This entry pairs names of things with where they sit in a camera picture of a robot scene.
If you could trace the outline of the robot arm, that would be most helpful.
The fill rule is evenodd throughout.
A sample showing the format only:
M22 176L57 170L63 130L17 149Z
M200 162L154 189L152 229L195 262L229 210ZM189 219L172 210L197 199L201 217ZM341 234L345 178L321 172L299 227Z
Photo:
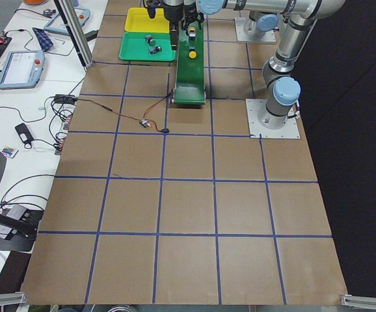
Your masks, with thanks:
M254 118L280 129L301 94L291 77L317 20L343 1L165 1L165 17L182 26L204 18L207 103L264 95Z
M188 31L191 24L197 23L199 27L204 22L204 16L210 15L210 6L215 1L144 1L149 18L155 18L158 8L162 8L165 19L169 22L170 46L177 50L180 31ZM251 36L258 32L272 31L278 23L278 14L275 12L260 12L252 10L245 24L245 32Z

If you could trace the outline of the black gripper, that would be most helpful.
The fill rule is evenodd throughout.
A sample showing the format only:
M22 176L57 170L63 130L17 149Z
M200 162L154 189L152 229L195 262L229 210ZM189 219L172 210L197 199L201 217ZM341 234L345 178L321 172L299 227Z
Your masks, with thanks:
M204 14L197 11L195 0L184 0L181 28L186 31L189 28L190 24L194 22L197 22L199 29L201 29L202 23L204 22Z
M169 36L171 50L178 48L178 22L183 19L183 0L146 0L143 6L150 19L154 19L156 9L162 8L164 17L169 23Z

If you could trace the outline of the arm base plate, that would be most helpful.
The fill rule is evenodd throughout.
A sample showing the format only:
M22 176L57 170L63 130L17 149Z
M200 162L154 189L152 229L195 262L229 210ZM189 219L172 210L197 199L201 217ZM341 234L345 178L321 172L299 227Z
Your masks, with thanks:
M266 110L266 99L246 99L250 138L300 139L294 108L285 116L273 116Z
M276 38L273 30L261 31L257 23L249 18L235 18L235 32L237 41L246 44L275 44Z

